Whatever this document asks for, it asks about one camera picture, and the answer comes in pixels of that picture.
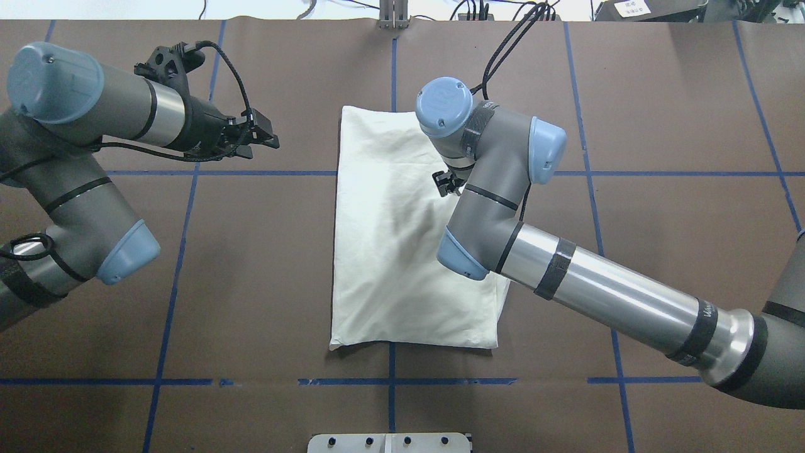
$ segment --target label sticker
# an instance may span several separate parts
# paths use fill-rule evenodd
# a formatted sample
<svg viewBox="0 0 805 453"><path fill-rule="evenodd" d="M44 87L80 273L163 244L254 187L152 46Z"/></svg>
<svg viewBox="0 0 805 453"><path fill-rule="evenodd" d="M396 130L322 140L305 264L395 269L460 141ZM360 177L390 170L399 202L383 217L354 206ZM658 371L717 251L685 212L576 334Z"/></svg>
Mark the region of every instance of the label sticker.
<svg viewBox="0 0 805 453"><path fill-rule="evenodd" d="M626 2L615 3L615 9L621 17L634 17L651 14L651 10L646 5L645 0L627 0Z"/></svg>

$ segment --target metal bracket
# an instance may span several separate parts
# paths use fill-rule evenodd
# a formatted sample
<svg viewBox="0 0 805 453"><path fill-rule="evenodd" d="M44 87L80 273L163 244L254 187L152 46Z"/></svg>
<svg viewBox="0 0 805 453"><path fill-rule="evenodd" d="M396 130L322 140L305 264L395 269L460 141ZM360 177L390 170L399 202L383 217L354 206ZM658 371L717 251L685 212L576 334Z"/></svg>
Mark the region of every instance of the metal bracket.
<svg viewBox="0 0 805 453"><path fill-rule="evenodd" d="M380 28L408 28L408 0L380 0Z"/></svg>
<svg viewBox="0 0 805 453"><path fill-rule="evenodd" d="M459 433L317 434L308 453L472 453L472 439Z"/></svg>

